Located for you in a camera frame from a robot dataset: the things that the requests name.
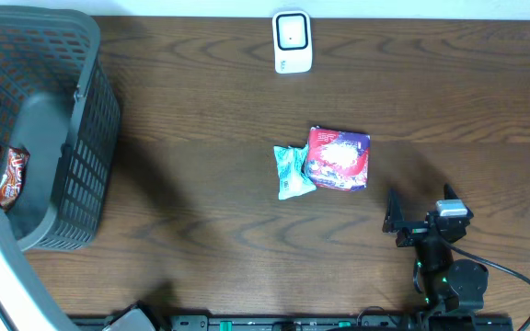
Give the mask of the purple red snack packet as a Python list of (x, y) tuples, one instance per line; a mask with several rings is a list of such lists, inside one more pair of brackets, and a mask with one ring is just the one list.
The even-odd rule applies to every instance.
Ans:
[(305, 174), (322, 188), (357, 191), (367, 187), (371, 137), (312, 127)]

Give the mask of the light green wipes packet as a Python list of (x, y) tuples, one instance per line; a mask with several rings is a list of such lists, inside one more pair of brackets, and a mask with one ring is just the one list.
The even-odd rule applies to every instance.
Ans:
[(274, 146), (273, 153), (280, 181), (279, 200), (302, 196), (317, 189), (303, 170), (308, 145), (301, 148)]

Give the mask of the red orange chocolate bar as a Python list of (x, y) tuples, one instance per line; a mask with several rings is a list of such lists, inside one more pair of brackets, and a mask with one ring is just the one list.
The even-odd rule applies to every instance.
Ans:
[(4, 211), (9, 211), (14, 206), (24, 188), (29, 158), (30, 154), (26, 149), (7, 149), (6, 170), (0, 182), (0, 206)]

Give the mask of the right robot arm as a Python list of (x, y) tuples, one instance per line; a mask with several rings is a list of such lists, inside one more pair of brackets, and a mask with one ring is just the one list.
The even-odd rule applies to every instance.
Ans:
[(382, 231), (397, 236), (396, 246), (415, 250), (413, 283), (427, 304), (415, 313), (419, 330), (478, 329), (476, 311), (484, 307), (488, 269), (472, 259), (453, 257), (453, 243), (467, 234), (472, 218), (449, 185), (422, 221), (407, 221), (397, 193), (388, 191)]

